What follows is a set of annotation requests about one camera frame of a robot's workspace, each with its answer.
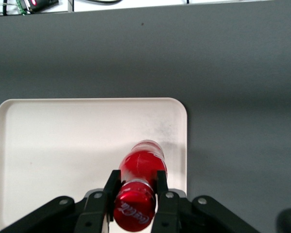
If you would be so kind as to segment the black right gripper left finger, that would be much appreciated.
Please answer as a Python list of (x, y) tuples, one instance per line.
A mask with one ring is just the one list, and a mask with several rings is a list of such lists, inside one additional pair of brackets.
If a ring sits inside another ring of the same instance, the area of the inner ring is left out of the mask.
[(120, 176), (120, 170), (113, 170), (103, 189), (88, 191), (79, 202), (69, 196), (56, 197), (0, 232), (108, 233)]

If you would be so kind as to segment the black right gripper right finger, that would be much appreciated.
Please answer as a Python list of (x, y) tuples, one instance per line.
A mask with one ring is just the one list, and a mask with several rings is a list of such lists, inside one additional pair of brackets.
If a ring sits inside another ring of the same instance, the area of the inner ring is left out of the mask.
[(157, 171), (158, 210), (152, 233), (257, 233), (254, 227), (210, 196), (189, 201), (185, 193), (169, 189), (166, 172)]

